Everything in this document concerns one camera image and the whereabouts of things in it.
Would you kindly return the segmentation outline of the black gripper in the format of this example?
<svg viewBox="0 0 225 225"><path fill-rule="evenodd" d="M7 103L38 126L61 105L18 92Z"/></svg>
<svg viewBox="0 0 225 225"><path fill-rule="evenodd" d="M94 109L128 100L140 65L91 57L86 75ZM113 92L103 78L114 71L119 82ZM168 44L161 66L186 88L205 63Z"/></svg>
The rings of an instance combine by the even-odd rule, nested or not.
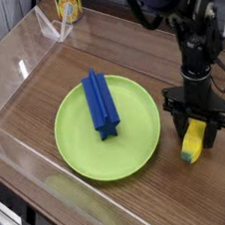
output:
<svg viewBox="0 0 225 225"><path fill-rule="evenodd" d="M185 137L189 119L205 121L203 126L203 147L210 149L217 136L217 129L225 127L225 100L210 90L206 95L195 91L190 96L184 87L163 89L163 109L172 114L176 132Z"/></svg>

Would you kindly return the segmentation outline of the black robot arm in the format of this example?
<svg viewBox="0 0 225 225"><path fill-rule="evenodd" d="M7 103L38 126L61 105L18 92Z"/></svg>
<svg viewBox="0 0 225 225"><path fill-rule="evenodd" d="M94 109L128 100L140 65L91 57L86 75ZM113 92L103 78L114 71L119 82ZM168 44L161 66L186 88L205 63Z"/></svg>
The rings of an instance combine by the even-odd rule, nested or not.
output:
<svg viewBox="0 0 225 225"><path fill-rule="evenodd" d="M125 0L145 29L156 30L165 22L171 27L181 52L182 86L162 91L163 108L172 114L177 134L186 135L189 122L197 119L206 125L203 146L214 144L219 129L225 127L225 87L212 76L214 64L223 50L217 8L214 0Z"/></svg>

